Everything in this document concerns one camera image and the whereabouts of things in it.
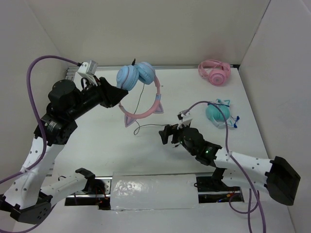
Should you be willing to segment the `blue pink cat-ear headphones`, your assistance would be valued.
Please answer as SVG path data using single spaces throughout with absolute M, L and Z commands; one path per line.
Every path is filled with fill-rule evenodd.
M 128 66 L 123 66 L 117 73 L 116 77 L 117 87 L 131 91 L 138 81 L 145 85 L 155 84 L 156 94 L 155 101 L 151 108 L 142 114 L 134 114 L 126 111 L 121 103 L 118 104 L 119 109 L 124 113 L 124 125 L 125 127 L 130 126 L 138 119 L 144 119 L 152 114 L 164 113 L 163 106 L 161 104 L 161 92 L 160 82 L 156 76 L 154 67 L 147 62 L 140 62 Z

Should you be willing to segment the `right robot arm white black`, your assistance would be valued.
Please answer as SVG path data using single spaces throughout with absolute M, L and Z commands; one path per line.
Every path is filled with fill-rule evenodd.
M 301 180 L 300 175 L 282 157 L 262 159 L 227 152 L 220 145 L 206 141 L 196 128 L 166 125 L 159 131 L 162 144 L 181 145 L 201 164 L 215 168 L 212 185 L 217 190 L 226 187 L 255 188 L 278 203 L 292 206 Z

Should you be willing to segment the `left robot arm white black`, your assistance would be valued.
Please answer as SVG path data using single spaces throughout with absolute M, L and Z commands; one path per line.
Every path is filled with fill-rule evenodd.
M 101 77 L 99 81 L 98 86 L 89 85 L 82 91 L 71 80 L 60 80 L 52 87 L 47 112 L 39 121 L 42 126 L 34 132 L 22 174 L 0 198 L 1 210 L 9 212 L 14 220 L 39 224 L 62 199 L 76 192 L 89 194 L 95 190 L 95 174 L 85 168 L 51 185 L 42 184 L 77 129 L 76 119 L 97 105 L 114 107 L 128 94 L 127 90 L 112 86 L 106 78 Z

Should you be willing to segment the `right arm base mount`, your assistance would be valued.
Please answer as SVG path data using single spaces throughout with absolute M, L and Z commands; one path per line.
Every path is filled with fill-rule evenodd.
M 241 189 L 239 187 L 229 187 L 221 180 L 225 169 L 216 168 L 213 173 L 196 175 L 194 187 L 198 191 L 199 203 L 219 203 L 243 201 Z

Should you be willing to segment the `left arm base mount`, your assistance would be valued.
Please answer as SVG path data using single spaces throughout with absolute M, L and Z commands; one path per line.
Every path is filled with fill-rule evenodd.
M 96 177 L 89 191 L 79 191 L 65 199 L 65 206 L 95 206 L 99 210 L 111 210 L 112 177 Z

